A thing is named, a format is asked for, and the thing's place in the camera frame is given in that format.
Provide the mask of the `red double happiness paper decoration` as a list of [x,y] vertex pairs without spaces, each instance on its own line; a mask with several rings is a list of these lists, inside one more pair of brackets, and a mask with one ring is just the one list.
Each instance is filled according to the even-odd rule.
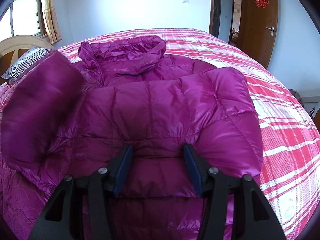
[[261,8],[265,8],[269,4],[268,0],[254,0],[254,1],[257,7],[261,7]]

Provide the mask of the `magenta puffer down jacket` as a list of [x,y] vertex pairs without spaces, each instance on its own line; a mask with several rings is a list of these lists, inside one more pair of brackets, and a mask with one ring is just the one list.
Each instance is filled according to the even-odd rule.
[[258,179],[263,142],[245,77],[165,51],[157,36],[83,42],[79,62],[51,51],[2,94],[1,214],[18,239],[65,175],[89,176],[126,144],[120,239],[196,239],[203,201],[186,144],[225,174]]

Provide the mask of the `brown wooden door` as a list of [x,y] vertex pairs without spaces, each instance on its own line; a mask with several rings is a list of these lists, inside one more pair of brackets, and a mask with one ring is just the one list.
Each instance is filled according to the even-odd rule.
[[[265,8],[257,7],[254,0],[241,0],[241,17],[236,46],[268,68],[274,48],[278,24],[278,0],[268,0]],[[274,27],[270,35],[267,27]]]

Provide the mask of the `striped grey white pillow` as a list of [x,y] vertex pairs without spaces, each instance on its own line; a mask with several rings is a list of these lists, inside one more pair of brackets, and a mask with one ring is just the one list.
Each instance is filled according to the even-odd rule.
[[54,49],[40,47],[30,48],[11,67],[9,67],[1,77],[10,82],[17,81],[26,74],[37,61],[51,53],[53,50]]

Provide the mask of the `yellow right curtain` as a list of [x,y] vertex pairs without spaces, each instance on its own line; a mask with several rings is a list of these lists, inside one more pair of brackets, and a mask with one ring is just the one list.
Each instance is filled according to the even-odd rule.
[[54,0],[41,0],[44,25],[50,44],[61,41],[61,34],[57,23]]

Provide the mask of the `window with grey frame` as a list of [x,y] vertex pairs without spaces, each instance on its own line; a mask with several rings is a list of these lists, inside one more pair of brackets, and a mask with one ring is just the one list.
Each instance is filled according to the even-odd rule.
[[1,19],[1,40],[16,35],[45,36],[41,0],[14,0]]

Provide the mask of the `red white plaid bedspread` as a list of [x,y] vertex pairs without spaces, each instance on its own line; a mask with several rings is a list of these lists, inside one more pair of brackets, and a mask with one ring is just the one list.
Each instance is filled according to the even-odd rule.
[[71,63],[80,61],[83,42],[108,43],[135,37],[157,36],[166,53],[214,65],[232,67],[246,79],[259,119],[263,162],[258,179],[287,239],[297,239],[319,204],[319,132],[289,90],[257,61],[240,49],[194,29],[121,31],[57,49]]

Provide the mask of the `cream and brown round headboard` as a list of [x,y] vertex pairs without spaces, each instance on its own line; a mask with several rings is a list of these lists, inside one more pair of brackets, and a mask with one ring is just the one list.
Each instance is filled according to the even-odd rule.
[[1,75],[33,47],[55,49],[46,40],[32,35],[16,35],[1,41]]

